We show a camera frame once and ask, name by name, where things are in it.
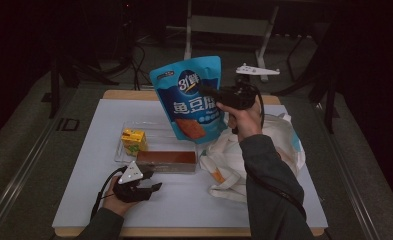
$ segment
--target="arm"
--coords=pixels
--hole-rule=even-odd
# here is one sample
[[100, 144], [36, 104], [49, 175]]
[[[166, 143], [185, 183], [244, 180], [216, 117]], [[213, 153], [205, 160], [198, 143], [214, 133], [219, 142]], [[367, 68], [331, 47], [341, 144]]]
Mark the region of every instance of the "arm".
[[89, 225], [75, 238], [76, 240], [118, 239], [124, 223], [123, 216], [137, 202], [125, 203], [119, 200], [113, 192], [116, 181], [118, 177], [113, 177], [105, 193], [103, 207], [97, 211]]
[[[268, 183], [303, 202], [304, 192], [296, 177], [277, 154], [270, 137], [262, 134], [260, 106], [236, 110], [221, 103], [230, 113], [229, 126], [238, 127], [245, 168]], [[286, 199], [265, 189], [250, 176], [246, 180], [249, 221], [253, 239], [313, 239], [305, 219]]]

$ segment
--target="hand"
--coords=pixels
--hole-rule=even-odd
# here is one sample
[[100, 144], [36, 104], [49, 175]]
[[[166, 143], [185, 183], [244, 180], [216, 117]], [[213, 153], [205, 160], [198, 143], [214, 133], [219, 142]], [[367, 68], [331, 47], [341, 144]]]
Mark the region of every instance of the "hand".
[[115, 196], [113, 189], [118, 179], [119, 179], [118, 176], [115, 176], [111, 179], [111, 184], [109, 186], [109, 189], [108, 191], [105, 192], [103, 207], [123, 217], [125, 213], [128, 211], [128, 209], [130, 209], [132, 206], [136, 205], [139, 202], [126, 203], [119, 200]]
[[239, 142], [252, 135], [262, 134], [261, 108], [258, 101], [255, 101], [253, 106], [246, 110], [237, 110], [220, 102], [217, 102], [217, 107], [230, 114], [228, 126], [239, 129], [239, 133], [237, 134]]

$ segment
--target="sleeve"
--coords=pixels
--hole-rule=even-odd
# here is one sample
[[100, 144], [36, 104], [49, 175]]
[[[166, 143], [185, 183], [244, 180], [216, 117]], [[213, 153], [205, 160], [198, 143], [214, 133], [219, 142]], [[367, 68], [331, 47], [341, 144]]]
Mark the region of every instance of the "sleeve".
[[[270, 137], [254, 135], [244, 139], [240, 147], [246, 169], [303, 203], [303, 188], [280, 159]], [[263, 188], [249, 175], [246, 191], [252, 239], [314, 239], [304, 217], [289, 201]]]
[[124, 218], [106, 208], [100, 208], [89, 225], [76, 240], [116, 240], [121, 233]]

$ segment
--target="gray floor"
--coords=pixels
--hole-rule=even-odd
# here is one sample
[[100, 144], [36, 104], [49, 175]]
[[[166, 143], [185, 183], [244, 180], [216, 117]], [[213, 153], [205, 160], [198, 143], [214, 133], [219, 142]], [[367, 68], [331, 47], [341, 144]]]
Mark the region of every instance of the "gray floor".
[[[165, 45], [157, 44], [150, 37], [140, 41], [145, 50], [142, 70], [149, 72], [182, 60], [183, 34], [170, 36]], [[256, 39], [235, 38], [230, 40], [231, 44], [224, 44], [224, 39], [212, 35], [196, 35], [193, 40], [193, 57], [221, 57], [223, 85], [233, 84], [235, 68], [242, 63], [256, 65]], [[296, 39], [281, 36], [270, 40], [266, 65], [269, 69], [280, 69], [281, 74], [270, 77], [267, 83], [252, 78], [263, 94], [292, 84], [285, 59], [295, 43]], [[315, 44], [306, 39], [295, 52], [292, 63], [296, 75], [306, 67], [315, 48]], [[141, 57], [142, 53], [136, 49], [135, 60]], [[131, 89], [133, 77], [133, 72], [128, 70], [112, 79], [121, 82], [115, 88]], [[139, 75], [139, 79], [141, 84], [146, 83], [143, 75]], [[307, 99], [311, 87], [306, 86], [280, 100], [292, 115], [306, 150], [307, 165], [330, 226], [327, 234], [318, 239], [393, 239], [393, 195], [344, 97], [337, 95], [338, 117], [333, 119], [335, 134], [330, 135], [322, 123], [323, 111]], [[15, 174], [21, 165], [25, 163], [22, 166], [29, 169], [29, 174], [19, 181], [24, 183], [17, 188], [20, 191], [12, 194], [13, 204], [0, 210], [0, 239], [51, 238], [53, 218], [98, 99], [112, 88], [85, 77], [77, 89], [62, 87], [62, 108], [54, 119], [48, 119], [50, 105], [40, 101], [43, 94], [50, 91], [50, 74], [30, 90], [0, 131], [0, 199], [10, 181], [19, 178]], [[79, 119], [80, 127], [74, 132], [55, 131], [60, 118]]]

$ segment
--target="dark background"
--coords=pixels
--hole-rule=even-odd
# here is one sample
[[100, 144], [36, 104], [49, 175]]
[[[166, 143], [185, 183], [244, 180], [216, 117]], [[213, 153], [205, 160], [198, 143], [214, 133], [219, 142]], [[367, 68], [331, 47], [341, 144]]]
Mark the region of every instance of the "dark background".
[[[166, 24], [185, 25], [184, 2], [139, 1], [139, 26], [162, 41]], [[217, 11], [227, 15], [226, 5], [220, 6], [215, 6]], [[210, 11], [206, 5], [196, 9]], [[240, 14], [256, 16], [250, 9]], [[300, 31], [298, 23], [312, 15], [298, 12], [297, 6], [282, 8], [275, 31]], [[116, 1], [0, 1], [0, 128], [49, 70], [50, 55], [42, 35], [49, 34], [71, 54], [97, 66], [97, 59], [126, 54], [126, 46], [120, 44], [125, 38], [120, 13], [121, 3]], [[333, 40], [324, 47], [336, 66], [344, 69], [339, 73], [338, 91], [393, 190], [393, 1], [359, 2], [356, 8], [343, 11], [332, 34]]]

